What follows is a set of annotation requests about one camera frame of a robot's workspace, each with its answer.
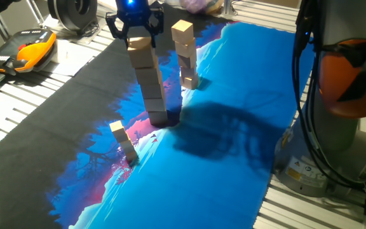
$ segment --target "table surface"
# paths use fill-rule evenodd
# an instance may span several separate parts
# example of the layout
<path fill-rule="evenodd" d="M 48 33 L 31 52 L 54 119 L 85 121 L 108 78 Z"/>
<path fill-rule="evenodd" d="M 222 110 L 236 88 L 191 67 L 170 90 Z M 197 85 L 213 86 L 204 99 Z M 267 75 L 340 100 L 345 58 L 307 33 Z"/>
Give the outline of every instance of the table surface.
<path fill-rule="evenodd" d="M 238 12 L 237 16 L 232 17 L 233 20 L 295 32 L 295 19 L 298 13 L 295 9 L 250 0 L 236 1 L 233 6 Z M 87 55 L 92 59 L 113 39 L 108 27 L 105 26 L 89 45 L 73 45 L 69 53 L 83 52 L 84 56 Z M 13 110 L 0 123 L 0 141 L 71 78 L 69 74 L 57 74 L 51 67 L 22 78 L 23 83 L 20 85 L 9 78 L 0 84 L 0 102 L 13 106 Z M 302 104 L 306 101 L 306 92 L 307 86 L 302 94 Z M 364 200 L 365 195 L 355 191 L 344 200 L 305 197 L 288 189 L 272 175 L 254 228 L 366 229 L 366 216 L 363 215 Z"/>

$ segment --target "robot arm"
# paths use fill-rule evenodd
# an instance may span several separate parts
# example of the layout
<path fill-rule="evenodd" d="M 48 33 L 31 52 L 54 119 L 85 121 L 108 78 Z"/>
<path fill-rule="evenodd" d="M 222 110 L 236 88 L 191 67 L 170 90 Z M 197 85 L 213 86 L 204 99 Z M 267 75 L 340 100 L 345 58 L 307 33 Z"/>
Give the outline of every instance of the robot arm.
<path fill-rule="evenodd" d="M 156 47 L 154 37 L 163 32 L 163 8 L 150 7 L 147 0 L 116 0 L 117 14 L 107 13 L 105 20 L 114 38 L 123 39 L 128 47 L 128 31 L 130 27 L 143 26 L 152 37 L 152 47 Z M 149 18 L 153 15 L 158 24 L 153 25 Z M 124 25 L 121 30 L 115 26 L 116 19 L 120 19 Z"/>

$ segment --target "blue mat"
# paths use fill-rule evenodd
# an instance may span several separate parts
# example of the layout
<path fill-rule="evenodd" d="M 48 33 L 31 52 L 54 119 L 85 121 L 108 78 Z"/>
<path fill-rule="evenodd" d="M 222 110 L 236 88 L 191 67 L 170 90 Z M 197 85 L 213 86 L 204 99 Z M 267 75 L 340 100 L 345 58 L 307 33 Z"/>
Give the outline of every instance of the blue mat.
<path fill-rule="evenodd" d="M 200 85 L 182 91 L 180 123 L 141 136 L 135 146 L 140 164 L 114 170 L 102 203 L 87 207 L 70 228 L 250 228 L 276 141 L 295 113 L 293 40 L 294 34 L 275 29 L 227 24 L 220 39 L 198 49 Z M 312 61 L 309 46 L 301 58 L 301 83 Z M 176 67 L 175 53 L 161 62 L 165 81 Z M 139 95 L 123 102 L 124 117 Z"/>

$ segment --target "cable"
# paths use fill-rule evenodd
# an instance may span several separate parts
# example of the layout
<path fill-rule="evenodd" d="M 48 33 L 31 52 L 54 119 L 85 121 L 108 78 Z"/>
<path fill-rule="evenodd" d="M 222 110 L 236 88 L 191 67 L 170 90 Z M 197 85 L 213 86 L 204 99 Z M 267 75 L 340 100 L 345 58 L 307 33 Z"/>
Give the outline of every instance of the cable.
<path fill-rule="evenodd" d="M 314 128 L 314 119 L 313 122 L 311 123 L 312 128 L 307 128 L 306 126 L 309 126 L 308 123 L 305 121 L 304 119 L 304 115 L 302 113 L 302 109 L 300 107 L 300 81 L 299 81 L 299 57 L 294 57 L 292 60 L 292 79 L 294 82 L 294 92 L 295 92 L 295 98 L 296 98 L 296 103 L 297 103 L 297 111 L 299 112 L 299 117 L 300 117 L 300 121 L 301 121 L 301 125 L 302 125 L 302 132 L 303 132 L 303 136 L 305 138 L 306 141 L 306 145 L 308 147 L 308 150 L 311 154 L 311 157 L 313 159 L 313 161 L 315 162 L 315 164 L 317 165 L 318 169 L 320 170 L 321 173 L 323 173 L 329 180 L 347 187 L 347 188 L 354 188 L 354 189 L 359 189 L 362 190 L 364 188 L 366 188 L 366 180 L 364 181 L 354 181 L 352 179 L 346 178 L 343 175 L 341 175 L 340 173 L 338 173 L 338 171 L 336 171 L 328 162 L 326 156 L 324 155 L 320 145 L 318 144 L 318 141 L 316 139 L 316 134 L 315 134 L 315 128 Z M 306 110 L 309 111 L 310 110 L 310 116 L 314 117 L 314 93 L 315 93 L 315 86 L 316 86 L 316 69 L 317 69 L 317 65 L 318 65 L 318 55 L 316 55 L 315 58 L 315 64 L 313 67 L 313 72 L 312 72 L 312 77 L 311 77 L 311 81 L 310 81 L 310 86 L 309 86 L 309 92 L 308 92 L 308 100 L 305 103 Z M 317 142 L 317 150 L 315 150 L 315 147 L 311 144 L 311 139 L 309 138 L 309 134 L 308 134 L 308 129 L 310 129 L 310 134 L 311 137 L 314 141 Z M 339 178 L 343 183 L 341 183 L 340 181 L 334 179 L 331 175 L 327 174 L 321 167 L 320 164 L 318 163 L 317 159 L 319 159 L 319 161 L 324 164 L 326 167 L 328 167 L 330 169 L 331 172 L 333 172 L 337 178 Z"/>

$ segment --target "yellow sticker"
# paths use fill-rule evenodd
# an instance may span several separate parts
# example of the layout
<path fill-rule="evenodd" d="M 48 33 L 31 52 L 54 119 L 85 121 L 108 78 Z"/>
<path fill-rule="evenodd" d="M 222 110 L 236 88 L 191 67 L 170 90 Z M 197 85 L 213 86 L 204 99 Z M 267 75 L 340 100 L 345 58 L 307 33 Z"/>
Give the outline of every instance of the yellow sticker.
<path fill-rule="evenodd" d="M 300 180 L 300 176 L 302 175 L 300 172 L 297 172 L 296 170 L 292 169 L 292 168 L 288 168 L 286 173 L 291 176 L 292 178 L 294 178 L 296 181 Z"/>

